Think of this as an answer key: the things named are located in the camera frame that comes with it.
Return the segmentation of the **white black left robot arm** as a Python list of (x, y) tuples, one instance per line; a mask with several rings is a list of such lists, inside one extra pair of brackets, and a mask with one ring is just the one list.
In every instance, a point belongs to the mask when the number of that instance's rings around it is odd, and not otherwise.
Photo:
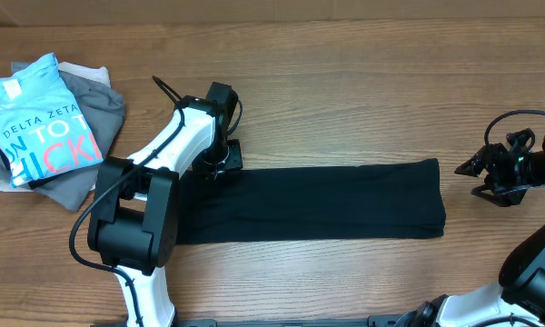
[(69, 249), (81, 264), (112, 273), (121, 285), (126, 326), (174, 326), (164, 266), (175, 246), (180, 180), (187, 170), (215, 179), (243, 167), (231, 139), (243, 105), (234, 90), (174, 101), (170, 123), (127, 159), (99, 168), (94, 201), (74, 225)]

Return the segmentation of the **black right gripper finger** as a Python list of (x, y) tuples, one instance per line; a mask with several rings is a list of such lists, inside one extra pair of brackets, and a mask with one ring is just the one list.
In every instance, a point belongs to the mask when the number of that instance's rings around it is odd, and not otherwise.
[(469, 160), (459, 165), (454, 173), (472, 177), (479, 177), (483, 170), (486, 169), (488, 148), (482, 147)]
[(522, 202), (526, 189), (495, 188), (491, 185), (481, 185), (473, 188), (471, 194), (499, 207), (519, 205)]

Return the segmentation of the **black t-shirt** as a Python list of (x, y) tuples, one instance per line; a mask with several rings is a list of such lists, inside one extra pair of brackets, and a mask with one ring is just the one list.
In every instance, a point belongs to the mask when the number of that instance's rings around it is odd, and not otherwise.
[(187, 173), (182, 184), (178, 244), (430, 239), (446, 222), (435, 159)]

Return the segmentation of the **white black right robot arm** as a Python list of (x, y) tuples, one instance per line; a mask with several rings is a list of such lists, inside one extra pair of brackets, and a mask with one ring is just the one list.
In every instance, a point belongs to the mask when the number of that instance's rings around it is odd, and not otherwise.
[[(503, 144), (486, 141), (457, 174), (487, 175), (472, 194), (500, 207), (521, 203), (525, 193), (545, 185), (545, 135), (533, 151), (535, 133), (509, 133)], [(518, 245), (500, 268), (497, 282), (463, 295), (441, 295), (400, 316), (395, 325), (545, 326), (545, 224)]]

